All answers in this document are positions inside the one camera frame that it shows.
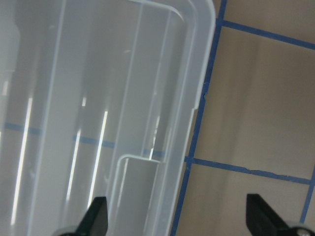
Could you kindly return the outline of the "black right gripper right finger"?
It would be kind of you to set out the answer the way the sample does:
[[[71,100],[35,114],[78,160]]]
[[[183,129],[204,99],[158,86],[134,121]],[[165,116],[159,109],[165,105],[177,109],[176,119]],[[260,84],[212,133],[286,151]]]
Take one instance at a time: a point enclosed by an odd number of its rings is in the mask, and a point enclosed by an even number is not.
[[[252,236],[293,236],[294,229],[259,194],[247,194],[246,226]]]

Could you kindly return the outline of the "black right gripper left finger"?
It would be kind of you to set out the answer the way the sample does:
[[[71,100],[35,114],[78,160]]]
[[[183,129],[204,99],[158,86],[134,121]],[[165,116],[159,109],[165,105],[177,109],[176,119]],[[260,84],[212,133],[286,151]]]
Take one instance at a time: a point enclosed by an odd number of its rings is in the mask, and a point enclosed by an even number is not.
[[[82,221],[74,232],[75,236],[105,236],[108,231],[107,199],[95,197]]]

